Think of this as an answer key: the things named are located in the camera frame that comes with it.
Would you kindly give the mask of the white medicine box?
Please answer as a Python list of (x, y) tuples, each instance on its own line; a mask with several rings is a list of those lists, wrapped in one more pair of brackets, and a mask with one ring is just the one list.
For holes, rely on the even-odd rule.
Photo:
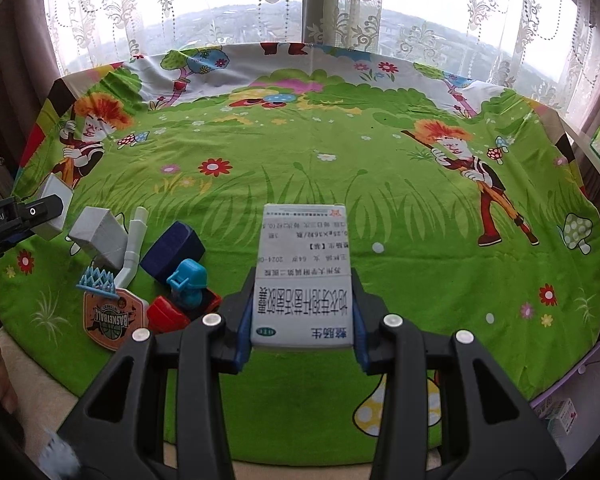
[(284, 350), (353, 344), (352, 271), (342, 205), (266, 204), (251, 342)]

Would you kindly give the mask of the dark blue toy piece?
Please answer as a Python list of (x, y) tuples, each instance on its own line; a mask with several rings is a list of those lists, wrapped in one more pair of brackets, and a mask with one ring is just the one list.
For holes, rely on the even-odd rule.
[(199, 262), (205, 252), (196, 231), (188, 224), (175, 221), (150, 246), (140, 260), (140, 267), (158, 283), (166, 284), (183, 260)]

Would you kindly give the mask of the silver grey small box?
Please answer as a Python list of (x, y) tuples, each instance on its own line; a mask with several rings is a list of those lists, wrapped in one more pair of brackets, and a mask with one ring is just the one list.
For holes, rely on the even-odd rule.
[(69, 238), (99, 266), (122, 269), (128, 234), (109, 209), (85, 207), (73, 223)]

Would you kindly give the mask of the white curved shelf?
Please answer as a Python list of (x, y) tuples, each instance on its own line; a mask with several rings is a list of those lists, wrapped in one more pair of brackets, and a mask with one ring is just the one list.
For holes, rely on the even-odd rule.
[(576, 151), (576, 163), (582, 176), (585, 194), (600, 207), (600, 156), (591, 148), (590, 139), (578, 127), (560, 118), (562, 128)]

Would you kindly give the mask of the brown curtain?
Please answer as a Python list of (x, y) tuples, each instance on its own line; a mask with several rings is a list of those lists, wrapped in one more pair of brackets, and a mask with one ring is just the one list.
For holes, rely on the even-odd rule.
[(58, 67), (43, 0), (0, 0), (0, 149), (19, 162)]

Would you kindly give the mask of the red toy truck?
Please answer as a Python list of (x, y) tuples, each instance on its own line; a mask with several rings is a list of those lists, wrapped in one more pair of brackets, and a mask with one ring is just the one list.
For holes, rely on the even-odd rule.
[(184, 259), (168, 276), (169, 296), (158, 296), (148, 307), (148, 328), (156, 334), (184, 330), (197, 318), (219, 309), (222, 298), (208, 287), (208, 272), (193, 259)]

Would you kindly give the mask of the purple cardboard storage box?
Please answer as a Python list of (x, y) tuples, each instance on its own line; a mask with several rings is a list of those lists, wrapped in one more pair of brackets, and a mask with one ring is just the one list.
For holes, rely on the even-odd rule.
[(578, 418), (568, 436), (550, 435), (564, 456), (567, 469), (571, 469), (600, 436), (600, 342), (530, 405), (547, 428), (552, 405), (565, 398), (573, 400)]

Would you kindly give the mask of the small white red box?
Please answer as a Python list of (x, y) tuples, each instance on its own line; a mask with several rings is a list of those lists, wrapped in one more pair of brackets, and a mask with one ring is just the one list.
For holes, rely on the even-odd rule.
[(547, 416), (547, 429), (554, 438), (568, 436), (577, 418), (573, 400), (565, 398), (552, 405)]

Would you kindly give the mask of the toy basketball hoop backboard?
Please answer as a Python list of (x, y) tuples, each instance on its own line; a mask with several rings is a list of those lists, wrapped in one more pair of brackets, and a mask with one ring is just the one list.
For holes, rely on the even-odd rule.
[(148, 210), (139, 206), (129, 222), (114, 215), (128, 234), (123, 266), (111, 270), (91, 259), (76, 288), (82, 290), (83, 328), (102, 348), (118, 350), (133, 330), (147, 326), (148, 303), (129, 291), (140, 267), (140, 250), (147, 231)]

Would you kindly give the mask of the green cartoon tablecloth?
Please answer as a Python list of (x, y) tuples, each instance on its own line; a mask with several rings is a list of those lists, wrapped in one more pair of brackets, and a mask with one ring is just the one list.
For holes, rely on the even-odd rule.
[(442, 68), (315, 44), (137, 55), (59, 79), (12, 192), (64, 211), (0, 260), (0, 317), (84, 393), (133, 330), (248, 297), (222, 380), (236, 460), (369, 462), (385, 377), (352, 349), (353, 288), (421, 330), (470, 330), (527, 399), (600, 338), (600, 213), (559, 115)]

